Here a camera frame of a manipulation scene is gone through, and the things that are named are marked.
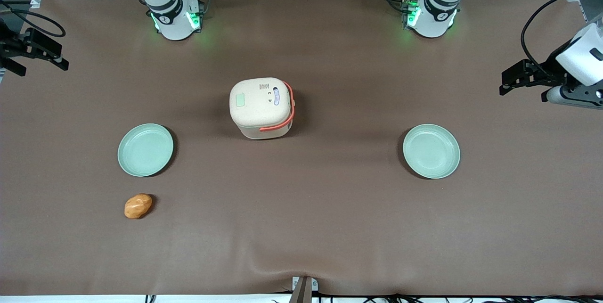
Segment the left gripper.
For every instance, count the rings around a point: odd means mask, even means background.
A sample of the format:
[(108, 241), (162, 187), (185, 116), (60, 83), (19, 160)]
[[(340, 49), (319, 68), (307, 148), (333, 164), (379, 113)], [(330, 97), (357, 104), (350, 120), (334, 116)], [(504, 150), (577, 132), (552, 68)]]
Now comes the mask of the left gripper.
[[(575, 34), (569, 45), (556, 56), (556, 61), (582, 85), (594, 86), (603, 79), (602, 53), (602, 24), (589, 23)], [(517, 88), (561, 86), (565, 79), (565, 73), (550, 77), (537, 69), (534, 63), (523, 59), (501, 73), (499, 95), (504, 96)]]

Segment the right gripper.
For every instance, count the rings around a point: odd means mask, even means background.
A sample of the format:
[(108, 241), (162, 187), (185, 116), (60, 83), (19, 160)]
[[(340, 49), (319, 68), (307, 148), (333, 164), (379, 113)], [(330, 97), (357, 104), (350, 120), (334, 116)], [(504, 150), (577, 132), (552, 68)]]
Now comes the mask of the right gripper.
[[(62, 45), (34, 28), (26, 28), (22, 35), (24, 57), (41, 59), (52, 63), (63, 71), (69, 68), (69, 62), (63, 58)], [(9, 57), (21, 55), (21, 34), (10, 29), (4, 20), (0, 20), (0, 68), (19, 77), (26, 75), (26, 67)]]

